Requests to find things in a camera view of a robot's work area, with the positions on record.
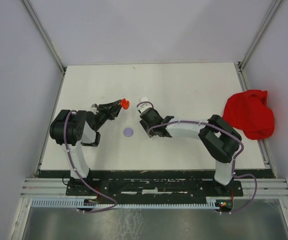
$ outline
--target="purple disc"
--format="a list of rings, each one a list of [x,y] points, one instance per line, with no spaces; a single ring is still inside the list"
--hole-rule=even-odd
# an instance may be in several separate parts
[[[134,134],[134,130],[131,129],[130,127],[124,129],[124,135],[126,137],[131,137],[133,136],[133,134]]]

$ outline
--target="white table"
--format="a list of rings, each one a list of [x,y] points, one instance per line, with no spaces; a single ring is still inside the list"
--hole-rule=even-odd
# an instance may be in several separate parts
[[[148,97],[162,117],[200,120],[222,115],[227,99],[241,91],[233,63],[119,64],[69,66],[56,107],[89,110],[93,103],[130,101],[114,121],[99,130],[99,146],[83,147],[91,170],[212,170],[215,160],[201,141],[188,138],[149,138],[136,109]],[[123,130],[134,135],[125,137]],[[264,169],[257,141],[242,131],[244,152],[237,169]],[[41,170],[68,170],[64,152],[48,139]]]

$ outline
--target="gray wall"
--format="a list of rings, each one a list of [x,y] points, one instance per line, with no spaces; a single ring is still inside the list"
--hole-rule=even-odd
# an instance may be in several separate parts
[[[268,104],[276,118],[269,139],[278,172],[288,181],[288,0],[268,29],[246,74],[251,87],[268,90]]]
[[[19,0],[0,0],[0,240],[47,131],[60,72]]]
[[[31,0],[67,65],[241,61],[272,0]]]

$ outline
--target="red cloth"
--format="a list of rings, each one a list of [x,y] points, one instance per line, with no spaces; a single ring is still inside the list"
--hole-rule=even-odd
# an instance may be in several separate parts
[[[225,106],[223,119],[241,129],[247,138],[269,138],[275,129],[274,114],[267,107],[267,91],[248,90],[232,95]]]

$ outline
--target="gray floor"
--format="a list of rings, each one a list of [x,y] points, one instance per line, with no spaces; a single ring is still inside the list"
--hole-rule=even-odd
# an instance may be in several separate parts
[[[235,207],[245,201],[235,201]],[[81,214],[31,208],[25,240],[288,240],[278,200],[257,200],[233,215],[214,210],[116,209]]]

